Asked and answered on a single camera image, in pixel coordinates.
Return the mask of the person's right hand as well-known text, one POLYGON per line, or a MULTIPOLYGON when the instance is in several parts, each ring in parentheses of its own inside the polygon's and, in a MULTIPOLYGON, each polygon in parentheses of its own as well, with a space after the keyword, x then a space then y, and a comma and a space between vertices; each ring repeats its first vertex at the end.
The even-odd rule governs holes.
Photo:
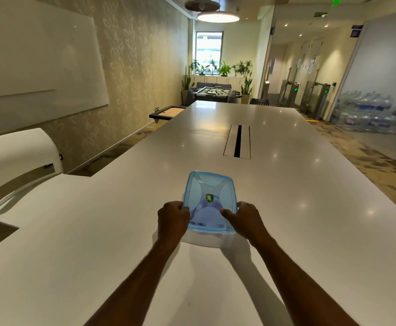
POLYGON ((233 229, 256 249, 268 245, 273 238, 267 231, 255 205, 240 201, 237 207, 238 220, 236 225, 231 225, 233 229))

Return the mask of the person's left hand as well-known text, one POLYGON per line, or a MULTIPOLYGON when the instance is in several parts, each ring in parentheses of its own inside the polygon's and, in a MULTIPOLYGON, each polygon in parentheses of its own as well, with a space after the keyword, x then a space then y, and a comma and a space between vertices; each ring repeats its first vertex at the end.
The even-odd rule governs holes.
POLYGON ((180 215, 180 208, 184 206, 183 201, 166 202, 158 215, 157 241, 170 250, 175 250, 190 222, 190 218, 180 215))

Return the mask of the clear plastic food container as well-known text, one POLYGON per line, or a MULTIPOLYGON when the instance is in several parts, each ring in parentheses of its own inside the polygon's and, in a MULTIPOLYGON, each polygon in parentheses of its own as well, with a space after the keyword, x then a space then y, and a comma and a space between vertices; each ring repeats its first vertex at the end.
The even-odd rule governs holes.
POLYGON ((209 248, 229 248, 236 232, 206 232, 187 229, 181 242, 209 248))

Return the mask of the blue translucent container lid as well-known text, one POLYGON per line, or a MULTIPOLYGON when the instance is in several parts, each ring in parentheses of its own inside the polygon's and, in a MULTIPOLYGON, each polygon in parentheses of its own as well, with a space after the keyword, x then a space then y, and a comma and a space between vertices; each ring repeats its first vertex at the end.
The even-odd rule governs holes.
POLYGON ((235 233, 229 221, 220 213, 238 210, 232 178, 215 173, 193 171, 187 179, 183 206, 189 208, 189 230, 211 234, 235 233))

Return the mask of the person's right forearm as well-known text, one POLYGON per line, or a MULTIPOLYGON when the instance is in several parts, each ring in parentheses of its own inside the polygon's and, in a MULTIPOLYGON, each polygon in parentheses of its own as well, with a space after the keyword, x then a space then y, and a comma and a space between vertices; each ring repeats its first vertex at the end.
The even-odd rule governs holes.
POLYGON ((249 242, 265 262, 294 326, 359 326, 270 235, 249 242))

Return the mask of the person's left forearm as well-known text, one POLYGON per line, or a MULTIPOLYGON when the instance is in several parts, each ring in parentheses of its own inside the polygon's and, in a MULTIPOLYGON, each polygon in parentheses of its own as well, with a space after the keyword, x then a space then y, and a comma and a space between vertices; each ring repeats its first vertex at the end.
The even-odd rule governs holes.
POLYGON ((160 236, 84 326, 142 326, 163 270, 180 239, 181 236, 160 236))

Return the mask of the black low game table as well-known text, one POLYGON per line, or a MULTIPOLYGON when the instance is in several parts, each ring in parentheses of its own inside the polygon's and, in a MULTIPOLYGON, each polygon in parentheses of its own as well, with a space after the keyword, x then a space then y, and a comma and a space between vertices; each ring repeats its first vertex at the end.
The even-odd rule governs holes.
POLYGON ((170 105, 163 109, 159 109, 158 112, 154 111, 152 114, 149 115, 149 118, 154 120, 156 123, 158 123, 160 120, 169 121, 186 108, 186 106, 170 105))

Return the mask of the black foosball table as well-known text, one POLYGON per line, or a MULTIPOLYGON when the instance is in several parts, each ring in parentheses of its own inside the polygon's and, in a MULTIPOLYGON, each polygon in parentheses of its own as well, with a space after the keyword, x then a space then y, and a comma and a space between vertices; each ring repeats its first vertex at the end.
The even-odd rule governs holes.
POLYGON ((216 87, 192 88, 188 91, 185 106, 189 106, 197 100, 217 103, 241 104, 242 94, 236 90, 216 87))

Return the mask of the tall snake plant in pot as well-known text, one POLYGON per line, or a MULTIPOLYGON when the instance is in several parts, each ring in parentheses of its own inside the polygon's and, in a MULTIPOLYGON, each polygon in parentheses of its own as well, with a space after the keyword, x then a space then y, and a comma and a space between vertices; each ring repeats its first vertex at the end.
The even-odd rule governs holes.
POLYGON ((188 66, 185 67, 185 74, 182 79, 182 90, 181 90, 181 103, 182 106, 187 106, 187 97, 190 87, 193 85, 191 84, 191 74, 190 68, 188 66))
POLYGON ((249 104, 253 90, 251 72, 248 72, 244 78, 244 84, 241 85, 241 104, 249 104))

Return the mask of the grey sofa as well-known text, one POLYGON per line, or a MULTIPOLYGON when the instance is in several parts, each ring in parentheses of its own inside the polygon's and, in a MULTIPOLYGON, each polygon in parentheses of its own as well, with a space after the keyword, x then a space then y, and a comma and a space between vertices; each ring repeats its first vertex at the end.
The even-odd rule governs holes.
POLYGON ((195 84, 195 87, 197 89, 202 89, 205 87, 217 88, 217 89, 232 89, 232 85, 230 84, 213 83, 213 82, 197 82, 195 84))

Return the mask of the white low cabinet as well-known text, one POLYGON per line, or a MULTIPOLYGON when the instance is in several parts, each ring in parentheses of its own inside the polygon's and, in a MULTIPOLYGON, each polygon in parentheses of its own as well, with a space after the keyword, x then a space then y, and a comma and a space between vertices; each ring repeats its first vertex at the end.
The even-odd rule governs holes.
POLYGON ((231 85, 231 89, 240 91, 241 86, 244 84, 245 78, 241 76, 231 77, 231 76, 199 76, 191 75, 191 82, 197 84, 198 82, 203 82, 205 84, 213 83, 218 86, 231 85))

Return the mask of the steel turnstile gate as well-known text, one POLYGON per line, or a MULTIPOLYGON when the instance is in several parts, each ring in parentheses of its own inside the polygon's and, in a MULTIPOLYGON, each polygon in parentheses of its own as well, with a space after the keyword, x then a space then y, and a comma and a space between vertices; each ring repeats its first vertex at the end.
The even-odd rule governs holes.
POLYGON ((300 112, 311 120, 320 120, 326 108, 331 84, 307 81, 300 103, 300 112))
POLYGON ((295 108, 295 100, 299 92, 300 83, 289 81, 287 79, 282 81, 277 106, 295 108))

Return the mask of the window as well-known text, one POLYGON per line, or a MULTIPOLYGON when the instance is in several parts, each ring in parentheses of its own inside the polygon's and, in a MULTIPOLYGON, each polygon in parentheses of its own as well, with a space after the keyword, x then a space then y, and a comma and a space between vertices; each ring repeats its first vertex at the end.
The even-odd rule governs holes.
POLYGON ((195 59, 201 65, 208 65, 211 59, 221 63, 223 31, 198 31, 195 37, 195 59))

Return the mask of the pile of large water bottles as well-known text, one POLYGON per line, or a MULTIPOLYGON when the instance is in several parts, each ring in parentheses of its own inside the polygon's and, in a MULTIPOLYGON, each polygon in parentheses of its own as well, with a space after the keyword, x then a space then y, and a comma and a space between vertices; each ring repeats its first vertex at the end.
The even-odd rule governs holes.
POLYGON ((330 123, 350 132, 396 135, 396 106, 391 95, 346 91, 337 98, 330 123))

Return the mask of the white curved chair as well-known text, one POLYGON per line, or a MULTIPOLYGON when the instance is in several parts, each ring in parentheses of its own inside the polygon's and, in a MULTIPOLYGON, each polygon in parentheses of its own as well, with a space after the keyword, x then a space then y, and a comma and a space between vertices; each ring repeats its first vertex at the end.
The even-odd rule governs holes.
POLYGON ((21 212, 10 212, 12 200, 22 198, 22 193, 39 184, 64 176, 60 155, 53 140, 40 128, 12 132, 0 136, 0 187, 17 177, 46 165, 52 165, 54 172, 30 181, 0 199, 0 223, 21 228, 30 222, 30 204, 23 205, 21 212))

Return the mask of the lit round pendant lamp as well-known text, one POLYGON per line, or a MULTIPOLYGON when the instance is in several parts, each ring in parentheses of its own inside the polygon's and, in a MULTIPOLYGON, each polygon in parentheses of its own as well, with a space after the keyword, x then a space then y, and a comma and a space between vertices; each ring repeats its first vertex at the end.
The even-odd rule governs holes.
POLYGON ((237 14, 227 11, 200 12, 197 19, 209 23, 232 23, 240 20, 237 14))

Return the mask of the dark pendant lamp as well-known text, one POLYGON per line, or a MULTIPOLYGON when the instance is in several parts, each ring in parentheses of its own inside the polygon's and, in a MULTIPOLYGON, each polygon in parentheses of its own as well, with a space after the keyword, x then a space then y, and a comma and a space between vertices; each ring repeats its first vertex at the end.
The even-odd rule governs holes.
POLYGON ((190 0, 184 3, 184 7, 191 12, 215 12, 221 5, 212 0, 190 0))

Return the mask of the white wall whiteboard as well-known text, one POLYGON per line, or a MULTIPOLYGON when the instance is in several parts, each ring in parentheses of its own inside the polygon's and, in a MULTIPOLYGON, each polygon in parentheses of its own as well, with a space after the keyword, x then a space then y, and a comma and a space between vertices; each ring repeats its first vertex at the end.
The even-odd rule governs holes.
POLYGON ((54 119, 108 104, 93 18, 0 0, 0 115, 54 119))

